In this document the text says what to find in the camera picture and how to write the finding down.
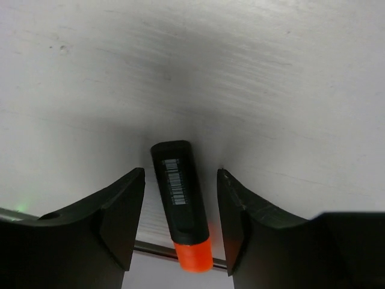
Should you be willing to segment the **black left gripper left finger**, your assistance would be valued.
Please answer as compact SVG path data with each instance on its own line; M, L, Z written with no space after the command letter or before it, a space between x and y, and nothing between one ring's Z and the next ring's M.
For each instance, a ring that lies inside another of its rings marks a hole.
M1 210L2 288L120 288L129 270L145 172L41 217Z

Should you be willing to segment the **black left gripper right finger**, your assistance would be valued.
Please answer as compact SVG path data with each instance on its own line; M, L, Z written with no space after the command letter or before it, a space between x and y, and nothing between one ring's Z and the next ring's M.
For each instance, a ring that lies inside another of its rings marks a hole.
M217 172L229 276L235 288L383 288L384 214L293 215Z

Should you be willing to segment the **orange capped black highlighter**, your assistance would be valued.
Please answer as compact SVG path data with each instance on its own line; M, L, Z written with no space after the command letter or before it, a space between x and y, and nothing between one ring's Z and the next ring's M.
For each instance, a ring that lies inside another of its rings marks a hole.
M191 143L161 142L150 153L179 264L188 272L207 272L214 262Z

